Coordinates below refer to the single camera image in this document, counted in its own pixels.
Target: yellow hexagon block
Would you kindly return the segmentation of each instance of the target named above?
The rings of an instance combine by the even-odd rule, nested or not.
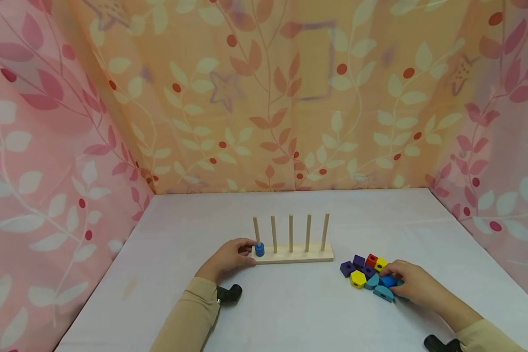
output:
[[[364,273],[362,273],[361,271],[353,271],[352,274],[350,274],[350,283],[355,288],[363,288],[364,285],[366,285],[366,282],[366,275],[364,275]]]
[[[385,266],[387,265],[387,262],[383,258],[378,258],[377,262],[375,262],[375,270],[379,273]]]

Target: hand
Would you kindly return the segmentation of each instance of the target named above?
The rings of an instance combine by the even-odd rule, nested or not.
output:
[[[256,264],[256,260],[248,256],[255,244],[256,241],[248,238],[237,238],[226,242],[199,268],[195,275],[219,285],[223,274],[235,269],[235,267],[254,266]]]

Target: beige sleeve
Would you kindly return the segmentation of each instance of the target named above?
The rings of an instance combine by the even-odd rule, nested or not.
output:
[[[193,278],[160,329],[151,352],[200,352],[219,304],[215,283]]]
[[[456,334],[463,352],[526,352],[489,320],[479,320]]]

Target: purple cube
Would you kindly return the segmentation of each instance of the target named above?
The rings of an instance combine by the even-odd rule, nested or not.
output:
[[[375,270],[369,265],[365,265],[362,268],[361,272],[364,273],[364,275],[366,275],[366,279],[368,280],[372,278],[372,276],[375,274]]]
[[[352,260],[352,264],[354,264],[354,267],[356,270],[362,270],[362,268],[365,266],[366,259],[364,257],[360,257],[359,255],[354,255],[354,260]]]
[[[347,278],[350,276],[350,274],[352,274],[353,271],[356,271],[356,269],[354,268],[352,263],[346,262],[340,265],[340,271],[342,271],[342,275]]]

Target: wooden peg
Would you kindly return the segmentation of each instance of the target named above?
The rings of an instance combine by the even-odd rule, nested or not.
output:
[[[293,215],[289,214],[289,252],[293,253]]]
[[[276,242],[276,218],[274,215],[270,216],[272,219],[272,243],[274,244],[274,253],[278,253],[278,243]]]
[[[252,218],[252,222],[254,223],[254,234],[256,234],[256,244],[260,245],[260,232],[258,232],[258,220],[256,220],[256,216]]]
[[[305,237],[305,252],[309,252],[309,240],[311,239],[311,214],[307,214],[307,236]]]
[[[330,214],[325,214],[325,221],[323,223],[323,241],[321,242],[321,252],[325,251],[325,244],[327,243],[327,229],[329,226],[329,217]]]

